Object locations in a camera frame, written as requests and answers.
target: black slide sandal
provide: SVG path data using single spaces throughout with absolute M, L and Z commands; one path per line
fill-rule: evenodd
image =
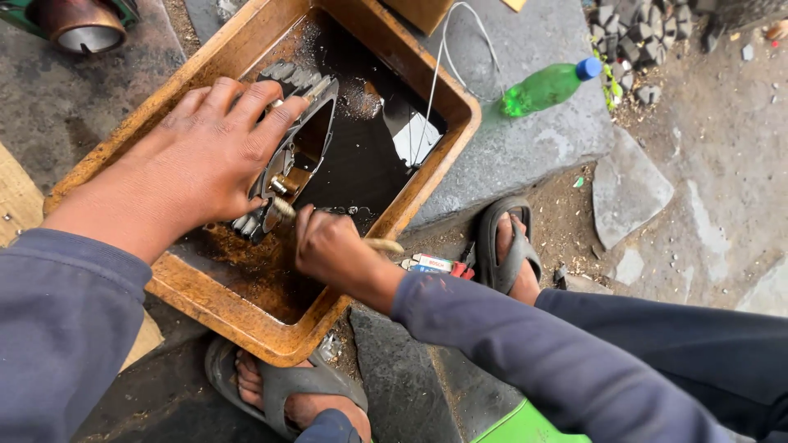
M 509 254 L 502 263 L 498 263 L 495 251 L 495 238 L 498 230 L 498 220 L 505 212 L 515 214 L 526 226 L 526 235 L 533 240 L 533 228 L 531 221 L 531 206 L 525 197 L 513 196 L 505 197 L 491 204 L 481 216 L 478 235 L 476 236 L 476 260 L 479 269 L 479 283 L 495 289 L 498 292 L 508 294 L 512 285 L 515 283 L 517 275 L 520 273 L 520 266 L 523 260 L 528 260 L 536 274 L 537 281 L 541 279 L 541 261 L 539 255 L 533 249 L 531 243 L 517 229 L 514 221 L 511 227 L 514 230 L 515 238 L 511 242 Z
M 368 404 L 362 386 L 329 366 L 317 353 L 312 352 L 309 362 L 314 367 L 275 367 L 258 360 L 262 377 L 264 408 L 268 414 L 241 400 L 238 393 L 236 353 L 240 347 L 224 337 L 216 337 L 205 355 L 205 370 L 210 384 L 232 404 L 264 422 L 289 441 L 294 441 L 300 431 L 289 426 L 284 418 L 284 402 L 293 393 L 333 394 L 349 398 L 367 412 Z

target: blue bottle cap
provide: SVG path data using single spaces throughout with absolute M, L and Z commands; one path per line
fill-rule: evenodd
M 575 72 L 578 74 L 580 80 L 591 80 L 602 72 L 602 62 L 596 57 L 589 57 L 578 63 Z

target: white wire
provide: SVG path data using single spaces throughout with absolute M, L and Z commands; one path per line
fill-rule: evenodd
M 452 5 L 451 8 L 449 8 L 448 13 L 446 14 L 446 21 L 444 21 L 443 32 L 440 38 L 440 48 L 438 49 L 438 56 L 435 59 L 435 73 L 433 74 L 433 86 L 429 90 L 429 101 L 427 102 L 427 115 L 425 117 L 426 121 L 424 124 L 424 129 L 422 130 L 422 137 L 418 140 L 418 149 L 416 150 L 416 156 L 411 160 L 411 165 L 413 167 L 417 167 L 415 163 L 418 161 L 418 155 L 422 150 L 422 141 L 424 141 L 424 135 L 427 132 L 427 126 L 429 125 L 429 112 L 433 108 L 433 96 L 435 95 L 435 85 L 438 80 L 438 69 L 440 68 L 440 56 L 443 54 L 444 50 L 446 50 L 446 61 L 448 62 L 449 67 L 452 68 L 454 77 L 457 79 L 457 81 L 459 81 L 459 84 L 461 84 L 466 89 L 466 91 L 470 92 L 477 99 L 480 99 L 485 102 L 495 102 L 497 99 L 500 98 L 499 96 L 499 97 L 495 97 L 494 99 L 487 99 L 477 94 L 476 92 L 473 92 L 465 83 L 465 80 L 463 80 L 463 78 L 459 75 L 459 73 L 457 72 L 457 68 L 455 68 L 454 63 L 452 62 L 452 57 L 448 53 L 448 45 L 446 44 L 446 28 L 448 27 L 449 20 L 452 18 L 452 12 L 454 12 L 457 6 L 465 6 L 474 15 L 474 18 L 476 18 L 476 24 L 479 25 L 479 28 L 481 29 L 481 33 L 485 37 L 485 41 L 487 42 L 487 47 L 490 49 L 490 54 L 492 55 L 492 61 L 495 64 L 496 73 L 497 73 L 496 79 L 498 80 L 497 83 L 498 86 L 500 87 L 500 96 L 504 95 L 504 86 L 500 82 L 500 64 L 498 63 L 498 56 L 495 54 L 495 49 L 493 48 L 493 42 L 492 40 L 490 40 L 490 37 L 487 34 L 487 30 L 485 29 L 485 26 L 481 23 L 481 18 L 479 18 L 479 15 L 476 13 L 476 11 L 474 11 L 473 8 L 470 7 L 468 3 L 466 2 L 455 3 L 454 5 Z

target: green plastic stool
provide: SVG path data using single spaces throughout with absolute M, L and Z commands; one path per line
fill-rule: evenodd
M 526 399 L 471 443 L 590 443 L 585 435 L 561 434 Z

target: hand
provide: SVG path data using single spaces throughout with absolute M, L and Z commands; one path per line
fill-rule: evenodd
M 281 98 L 275 81 L 246 88 L 226 77 L 188 92 L 127 154 L 71 192 L 42 227 L 94 238 L 152 263 L 189 229 L 260 207 L 259 198 L 249 200 L 249 189 L 308 106 L 291 97 L 257 124 L 266 106 Z
M 347 216 L 306 205 L 295 221 L 295 267 L 383 314 L 391 311 L 405 270 L 364 244 Z

